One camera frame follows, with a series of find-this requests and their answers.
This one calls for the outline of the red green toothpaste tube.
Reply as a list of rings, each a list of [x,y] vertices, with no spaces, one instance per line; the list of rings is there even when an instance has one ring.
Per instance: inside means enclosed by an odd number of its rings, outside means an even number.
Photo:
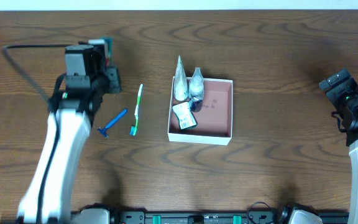
[[[113,46],[113,38],[112,37],[102,37],[105,43],[105,53],[106,53],[106,65],[112,65],[112,46]]]

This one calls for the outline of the green white toothbrush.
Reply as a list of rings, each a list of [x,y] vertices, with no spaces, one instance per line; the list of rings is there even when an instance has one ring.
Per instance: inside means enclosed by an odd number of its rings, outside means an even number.
[[[143,87],[144,87],[144,85],[141,83],[140,86],[139,86],[139,90],[138,90],[138,94],[137,94],[137,103],[136,103],[135,111],[134,111],[135,125],[132,126],[131,130],[130,130],[130,135],[131,136],[136,135],[137,128],[138,128],[138,125],[139,125],[139,106],[140,106]]]

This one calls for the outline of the white cream tube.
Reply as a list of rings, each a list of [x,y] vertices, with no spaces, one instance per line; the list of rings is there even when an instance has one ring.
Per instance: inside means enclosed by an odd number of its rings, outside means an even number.
[[[173,93],[177,101],[186,101],[188,98],[188,83],[180,56],[178,56],[177,67],[175,70]]]

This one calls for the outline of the green white packet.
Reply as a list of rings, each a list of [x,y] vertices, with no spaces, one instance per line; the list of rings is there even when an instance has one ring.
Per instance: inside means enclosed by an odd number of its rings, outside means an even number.
[[[179,128],[181,130],[193,128],[197,125],[189,102],[183,102],[173,106],[173,112],[178,119]]]

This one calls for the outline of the blue pump bottle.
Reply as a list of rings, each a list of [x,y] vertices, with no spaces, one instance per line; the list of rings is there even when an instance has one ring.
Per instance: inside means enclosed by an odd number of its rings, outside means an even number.
[[[195,72],[188,86],[190,108],[192,112],[199,112],[202,108],[204,100],[204,79],[199,67],[195,68]]]

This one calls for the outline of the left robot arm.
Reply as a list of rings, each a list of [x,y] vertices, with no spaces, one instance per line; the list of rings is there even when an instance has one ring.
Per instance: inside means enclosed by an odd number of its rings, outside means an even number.
[[[70,223],[78,162],[95,114],[105,94],[120,90],[111,38],[66,46],[65,65],[47,101],[44,147],[19,204],[16,223]]]

